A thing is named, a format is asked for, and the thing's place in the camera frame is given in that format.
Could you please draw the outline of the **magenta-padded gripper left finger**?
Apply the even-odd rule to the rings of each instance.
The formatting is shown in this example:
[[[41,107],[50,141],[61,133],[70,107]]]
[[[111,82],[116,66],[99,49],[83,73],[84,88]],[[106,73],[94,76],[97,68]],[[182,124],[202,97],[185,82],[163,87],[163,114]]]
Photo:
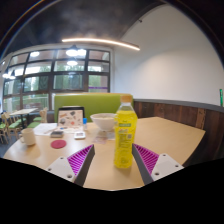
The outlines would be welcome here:
[[[76,185],[83,186],[94,155],[94,145],[89,145],[69,157],[59,157],[46,170]]]

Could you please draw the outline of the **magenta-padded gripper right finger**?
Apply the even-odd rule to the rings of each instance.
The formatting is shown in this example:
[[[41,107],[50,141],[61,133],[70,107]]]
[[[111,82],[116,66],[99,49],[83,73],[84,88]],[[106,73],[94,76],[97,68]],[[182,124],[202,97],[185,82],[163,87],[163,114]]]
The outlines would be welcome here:
[[[157,154],[137,144],[132,145],[132,154],[145,185],[183,169],[183,166],[168,154]]]

